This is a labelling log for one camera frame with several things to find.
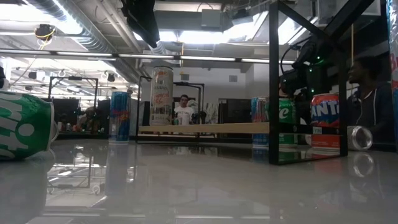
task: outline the white shirt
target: white shirt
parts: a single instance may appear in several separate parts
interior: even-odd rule
[[[193,108],[187,106],[182,108],[181,106],[174,108],[174,112],[177,113],[177,117],[181,118],[183,114],[189,114],[189,120],[192,119],[192,114],[195,112]]]

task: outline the exposed duct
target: exposed duct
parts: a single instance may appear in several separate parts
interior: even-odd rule
[[[71,0],[24,0],[45,14],[49,14],[61,23],[74,22],[81,28],[82,38],[75,38],[79,44],[90,52],[116,52],[103,34],[93,25],[86,15]],[[123,59],[106,61],[120,72],[128,82],[137,82],[139,74]]]

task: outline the ceiling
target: ceiling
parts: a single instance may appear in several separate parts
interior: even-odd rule
[[[45,14],[33,6],[26,5],[26,2],[34,2],[34,0],[0,0],[0,4],[2,4],[0,7],[0,48],[37,50],[43,44],[43,41],[38,40],[33,31],[39,24],[51,24],[57,30],[51,42],[44,47],[45,50],[86,52],[88,48],[84,44],[84,38],[87,35],[95,35],[96,40],[107,45],[107,51],[110,50],[118,53],[150,52],[149,46],[143,40],[140,40],[138,35],[134,35],[131,32],[123,32],[122,24],[125,23],[125,18],[120,11],[122,6],[120,0],[58,0],[60,5],[65,9],[63,12],[72,15],[71,18],[67,19],[75,20],[74,22],[78,24],[78,27],[83,27],[82,32],[84,32],[84,29],[88,30],[84,35],[81,34],[81,30],[71,33],[71,23],[68,23],[69,26],[65,27],[65,22],[60,21],[59,18],[57,20],[51,13]],[[104,6],[110,6],[105,7],[108,15],[100,7],[101,2]],[[206,3],[198,2],[197,0],[169,0],[157,1],[154,10],[161,39],[173,40],[176,38],[176,41],[183,40],[185,42],[181,44],[162,41],[167,53],[212,57],[269,58],[268,5],[269,2],[266,0],[207,0]],[[294,8],[303,17],[317,24],[317,20],[314,18],[319,15],[312,14],[313,6],[311,5],[311,1],[301,0],[295,4],[289,4],[289,6]],[[202,30],[202,9],[211,8],[223,12],[221,14],[222,21],[219,32]],[[233,30],[231,17],[234,16],[238,9],[244,8],[248,9],[248,13],[253,16],[254,22],[250,24],[250,27],[239,26],[239,28],[235,27],[238,29]],[[307,31],[301,30],[299,25],[293,21],[289,21],[282,13],[279,16],[279,25],[279,37],[284,42],[290,40],[289,43],[293,43],[293,39],[297,41],[308,36]],[[191,31],[206,32],[208,35],[198,36],[202,33],[194,33],[191,39],[187,38],[187,34]],[[248,31],[253,37],[248,38]],[[215,37],[221,35],[223,41],[216,41]],[[280,46],[280,56],[282,56],[288,47],[287,44]],[[295,60],[296,57],[297,53],[290,51],[285,56],[285,60]],[[10,66],[20,68],[19,70],[12,71],[11,83],[16,81],[24,73],[24,69],[32,61],[32,58],[27,57],[10,59]],[[120,63],[124,65],[123,68],[118,66]],[[131,86],[130,83],[136,83],[139,76],[148,75],[145,72],[146,67],[156,65],[155,62],[141,62],[134,59],[123,59],[120,63],[102,62],[95,60],[95,58],[86,61],[40,58],[31,65],[30,70],[45,71],[47,75],[57,74],[57,72],[63,70],[69,75],[95,77],[99,78],[101,86],[117,86],[118,90],[124,91]],[[181,63],[179,61],[171,62],[170,66],[180,67]],[[242,72],[246,72],[251,65],[226,62],[186,61],[183,63],[183,66],[209,69],[236,68],[241,69]],[[106,79],[109,72],[116,74],[114,83],[108,83]],[[31,80],[26,76],[24,75],[18,82],[22,84],[30,82],[45,83],[45,80]],[[38,89],[39,92],[47,91],[45,88],[35,89]],[[101,90],[99,94],[107,95],[109,94],[109,90]]]

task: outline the blue and silver can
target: blue and silver can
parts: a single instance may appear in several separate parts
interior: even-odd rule
[[[251,119],[253,123],[268,122],[268,111],[266,106],[269,103],[267,97],[255,97],[251,100]],[[254,149],[268,149],[268,134],[252,135]]]
[[[130,138],[131,95],[126,92],[113,92],[109,118],[109,142],[123,143]]]

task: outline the wooden board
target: wooden board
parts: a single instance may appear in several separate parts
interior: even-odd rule
[[[269,123],[234,123],[234,124],[193,124],[193,125],[166,125],[141,126],[139,131],[150,132],[178,132],[178,133],[269,133]]]

